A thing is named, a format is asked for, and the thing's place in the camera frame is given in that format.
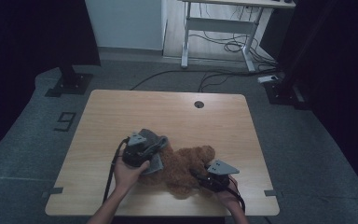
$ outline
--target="human hand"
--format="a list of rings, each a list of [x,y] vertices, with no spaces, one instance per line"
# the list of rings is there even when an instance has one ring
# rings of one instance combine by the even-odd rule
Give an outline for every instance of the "human hand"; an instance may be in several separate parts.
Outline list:
[[[235,192],[237,192],[238,191],[237,180],[235,180],[234,177],[232,177],[231,175],[229,175],[228,177],[230,178],[228,187],[234,190]],[[228,210],[231,210],[237,206],[241,208],[240,202],[234,195],[232,195],[232,193],[224,190],[224,191],[216,192],[215,194],[217,199],[220,201],[220,203],[222,203]]]
[[[121,150],[115,165],[115,190],[122,190],[127,193],[136,183],[139,175],[150,166],[150,161],[145,161],[140,167],[131,167],[122,160],[122,154]]]

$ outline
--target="teddy bear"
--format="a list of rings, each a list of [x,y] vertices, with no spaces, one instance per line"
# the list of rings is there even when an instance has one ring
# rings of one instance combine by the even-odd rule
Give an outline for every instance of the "teddy bear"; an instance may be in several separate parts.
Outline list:
[[[211,196],[212,193],[201,188],[199,181],[190,173],[190,169],[201,175],[207,175],[205,166],[214,159],[214,149],[210,146],[186,147],[176,151],[168,143],[159,152],[163,169],[149,175],[141,175],[139,182],[145,185],[157,185],[165,182],[168,190],[176,196],[188,196],[192,189],[200,189],[200,194]]]

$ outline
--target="gray carpet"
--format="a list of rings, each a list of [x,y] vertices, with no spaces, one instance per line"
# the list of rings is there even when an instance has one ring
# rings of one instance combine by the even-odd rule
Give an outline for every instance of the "gray carpet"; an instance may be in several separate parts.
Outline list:
[[[191,70],[214,69],[192,65]],[[36,78],[36,90],[0,142],[0,223],[85,223],[88,217],[49,217],[44,192],[54,185],[90,92],[129,90],[158,72],[180,70],[173,63],[102,61],[102,67],[78,66],[94,75],[85,95],[45,97],[60,77],[52,69]],[[138,91],[197,91],[203,73],[170,73],[148,80]],[[272,184],[279,192],[277,223],[358,223],[358,177],[311,111],[271,105],[257,77],[232,77],[207,92],[243,94],[248,102]],[[212,82],[219,82],[217,77]],[[75,112],[69,132],[57,122]],[[252,223],[268,223],[250,217]],[[226,223],[232,223],[228,217]]]

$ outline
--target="wooden table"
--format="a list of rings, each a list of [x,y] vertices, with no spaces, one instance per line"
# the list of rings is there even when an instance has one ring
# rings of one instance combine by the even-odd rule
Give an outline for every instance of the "wooden table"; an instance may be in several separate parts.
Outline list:
[[[204,103],[196,108],[195,102]],[[245,97],[238,94],[93,91],[78,124],[46,213],[51,216],[93,215],[103,201],[110,162],[122,139],[150,129],[168,136],[172,147],[210,145],[216,158],[238,168],[233,175],[248,216],[275,216],[279,206]],[[137,184],[117,216],[221,217],[229,215],[215,197],[199,194],[176,199],[164,185]]]
[[[296,4],[285,3],[283,0],[277,2],[272,0],[180,0],[187,3],[186,14],[186,26],[185,26],[185,41],[182,46],[182,61],[181,66],[187,68],[188,61],[188,37],[190,30],[196,31],[210,31],[220,33],[232,33],[248,35],[246,45],[242,48],[241,52],[245,59],[246,65],[250,72],[255,72],[255,66],[253,64],[253,57],[250,53],[250,47],[255,38],[255,32],[257,31],[258,23],[260,21],[263,9],[265,7],[272,8],[294,8]],[[194,18],[190,15],[191,3],[207,3],[207,4],[219,4],[219,5],[234,5],[234,6],[248,6],[259,7],[257,16],[254,21],[233,21],[233,20],[217,20],[210,18]]]

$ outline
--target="wall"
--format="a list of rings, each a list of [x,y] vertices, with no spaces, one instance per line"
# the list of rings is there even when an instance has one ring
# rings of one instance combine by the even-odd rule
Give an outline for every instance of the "wall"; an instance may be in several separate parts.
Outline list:
[[[162,50],[166,0],[86,0],[98,47]]]

